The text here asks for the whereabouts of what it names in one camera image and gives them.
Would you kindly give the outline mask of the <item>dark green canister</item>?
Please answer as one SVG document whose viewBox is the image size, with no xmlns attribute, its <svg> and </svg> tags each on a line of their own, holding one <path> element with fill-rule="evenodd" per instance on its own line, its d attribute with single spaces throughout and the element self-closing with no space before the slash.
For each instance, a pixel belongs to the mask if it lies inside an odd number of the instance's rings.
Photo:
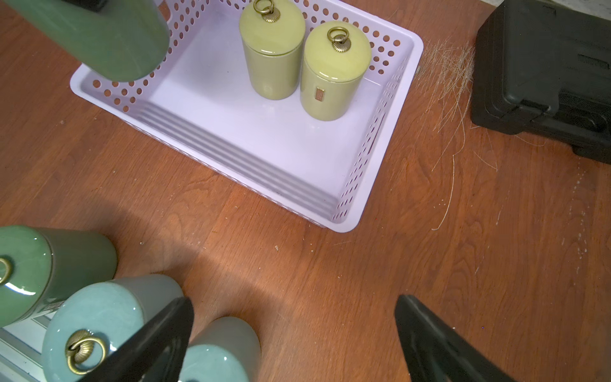
<svg viewBox="0 0 611 382">
<path fill-rule="evenodd" d="M 110 81 L 149 75 L 170 45 L 155 1 L 8 1 L 64 51 Z"/>
<path fill-rule="evenodd" d="M 80 289 L 113 279 L 111 241 L 97 232 L 1 228 L 1 327 L 45 315 Z"/>
</svg>

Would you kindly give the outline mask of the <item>lilac perforated plastic basket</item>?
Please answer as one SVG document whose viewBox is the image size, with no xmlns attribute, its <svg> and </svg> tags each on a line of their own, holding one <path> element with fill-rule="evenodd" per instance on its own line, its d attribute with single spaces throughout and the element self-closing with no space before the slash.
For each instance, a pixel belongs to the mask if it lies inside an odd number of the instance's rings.
<svg viewBox="0 0 611 382">
<path fill-rule="evenodd" d="M 72 91 L 314 224 L 353 230 L 423 55 L 422 38 L 341 1 L 298 2 L 308 29 L 349 22 L 372 47 L 347 113 L 323 122 L 303 110 L 298 94 L 268 100 L 251 87 L 239 32 L 245 2 L 167 6 L 170 47 L 156 70 L 113 82 L 81 66 Z"/>
</svg>

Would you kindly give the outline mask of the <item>yellow-green canister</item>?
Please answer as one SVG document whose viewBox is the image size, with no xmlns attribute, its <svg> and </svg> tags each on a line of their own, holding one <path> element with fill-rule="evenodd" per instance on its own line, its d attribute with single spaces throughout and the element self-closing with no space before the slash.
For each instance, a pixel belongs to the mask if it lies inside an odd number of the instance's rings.
<svg viewBox="0 0 611 382">
<path fill-rule="evenodd" d="M 314 28 L 305 41 L 300 84 L 303 109 L 313 118 L 333 121 L 350 106 L 372 60 L 367 36 L 348 22 Z"/>
<path fill-rule="evenodd" d="M 239 21 L 253 89 L 269 100 L 291 96 L 298 87 L 306 22 L 291 1 L 251 1 Z"/>
</svg>

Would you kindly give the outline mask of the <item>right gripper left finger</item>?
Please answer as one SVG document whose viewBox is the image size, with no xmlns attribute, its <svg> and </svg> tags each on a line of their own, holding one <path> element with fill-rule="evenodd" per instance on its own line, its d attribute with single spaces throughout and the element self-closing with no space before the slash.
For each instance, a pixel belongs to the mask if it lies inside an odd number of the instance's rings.
<svg viewBox="0 0 611 382">
<path fill-rule="evenodd" d="M 174 299 L 81 380 L 179 380 L 193 321 L 191 300 L 187 297 Z"/>
</svg>

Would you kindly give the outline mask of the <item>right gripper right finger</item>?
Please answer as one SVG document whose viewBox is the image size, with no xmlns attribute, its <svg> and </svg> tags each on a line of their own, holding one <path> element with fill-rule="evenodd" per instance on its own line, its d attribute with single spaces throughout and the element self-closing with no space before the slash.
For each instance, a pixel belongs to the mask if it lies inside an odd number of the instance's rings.
<svg viewBox="0 0 611 382">
<path fill-rule="evenodd" d="M 413 381 L 513 380 L 415 296 L 399 296 L 394 316 Z"/>
</svg>

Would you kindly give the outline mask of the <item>blue-grey canister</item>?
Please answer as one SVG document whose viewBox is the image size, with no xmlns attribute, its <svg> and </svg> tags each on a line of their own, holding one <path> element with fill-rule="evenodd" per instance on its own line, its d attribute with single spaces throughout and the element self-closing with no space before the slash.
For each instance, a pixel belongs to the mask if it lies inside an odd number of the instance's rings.
<svg viewBox="0 0 611 382">
<path fill-rule="evenodd" d="M 78 381 L 96 369 L 174 299 L 183 296 L 167 275 L 95 283 L 55 313 L 43 341 L 47 381 Z"/>
<path fill-rule="evenodd" d="M 180 381 L 256 381 L 261 365 L 256 331 L 232 316 L 212 321 L 186 350 Z"/>
</svg>

